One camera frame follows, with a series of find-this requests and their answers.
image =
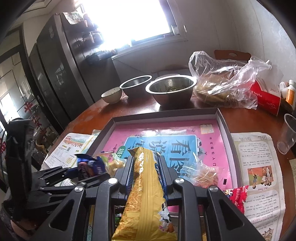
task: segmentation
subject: blue snack wrapper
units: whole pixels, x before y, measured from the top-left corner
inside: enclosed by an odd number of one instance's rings
[[[75,154],[77,156],[78,178],[83,180],[106,172],[105,164],[101,157],[93,158],[87,154]]]

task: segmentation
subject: clear plastic cup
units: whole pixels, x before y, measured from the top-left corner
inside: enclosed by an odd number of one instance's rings
[[[276,146],[280,153],[287,154],[290,148],[296,143],[296,118],[290,114],[285,114],[281,137]]]

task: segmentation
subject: stainless steel refrigerator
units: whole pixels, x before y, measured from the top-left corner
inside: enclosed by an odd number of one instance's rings
[[[61,21],[64,15],[50,17],[29,56],[40,94],[65,129],[105,91],[120,85],[111,58],[88,61],[79,36],[83,31]]]

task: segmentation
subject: metal bowl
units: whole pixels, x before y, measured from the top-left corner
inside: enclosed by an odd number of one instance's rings
[[[181,107],[190,101],[196,83],[196,78],[188,75],[166,76],[150,82],[146,91],[161,106]]]
[[[151,75],[139,76],[122,83],[119,88],[130,98],[143,97],[147,95],[145,87],[151,79]]]

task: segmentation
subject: snack package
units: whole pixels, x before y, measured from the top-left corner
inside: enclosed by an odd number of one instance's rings
[[[123,168],[126,164],[126,160],[123,158],[119,158],[116,153],[113,151],[101,152],[99,157],[102,158],[105,163],[106,172],[110,175],[110,177],[114,177],[115,172],[118,168]]]
[[[164,198],[158,154],[143,147],[129,152],[135,158],[134,183],[112,240],[177,240]]]
[[[227,189],[225,195],[233,202],[235,206],[244,214],[244,202],[247,198],[248,185],[240,188]]]
[[[87,179],[106,172],[103,159],[97,156],[93,158],[87,154],[75,154],[77,156],[78,180]]]
[[[193,93],[203,102],[215,107],[257,108],[257,96],[251,87],[256,75],[271,65],[252,57],[243,63],[237,60],[217,60],[204,51],[194,52],[189,59],[189,70],[196,77]]]
[[[192,152],[192,158],[182,166],[180,177],[191,182],[194,186],[208,188],[215,185],[220,189],[223,188],[223,170],[220,167],[209,167]]]

